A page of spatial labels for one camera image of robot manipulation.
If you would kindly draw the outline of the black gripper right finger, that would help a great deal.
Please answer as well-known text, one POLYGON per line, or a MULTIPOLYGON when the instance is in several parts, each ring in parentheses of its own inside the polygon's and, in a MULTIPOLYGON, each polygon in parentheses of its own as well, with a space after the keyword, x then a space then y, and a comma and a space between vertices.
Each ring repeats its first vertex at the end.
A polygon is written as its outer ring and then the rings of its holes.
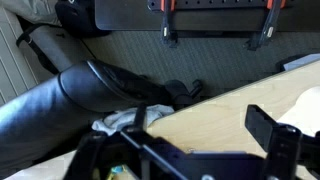
POLYGON ((248 105, 245 127, 266 152, 264 180, 294 180, 302 133, 288 124, 277 123, 258 105, 248 105))

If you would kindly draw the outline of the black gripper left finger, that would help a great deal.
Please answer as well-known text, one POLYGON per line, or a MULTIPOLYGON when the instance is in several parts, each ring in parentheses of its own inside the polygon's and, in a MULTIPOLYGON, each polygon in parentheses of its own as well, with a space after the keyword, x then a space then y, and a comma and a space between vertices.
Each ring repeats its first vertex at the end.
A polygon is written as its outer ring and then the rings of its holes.
POLYGON ((164 138, 148 134, 145 116, 146 106, 139 105, 133 124, 120 131, 129 173, 139 180, 187 180, 182 167, 185 154, 164 138))

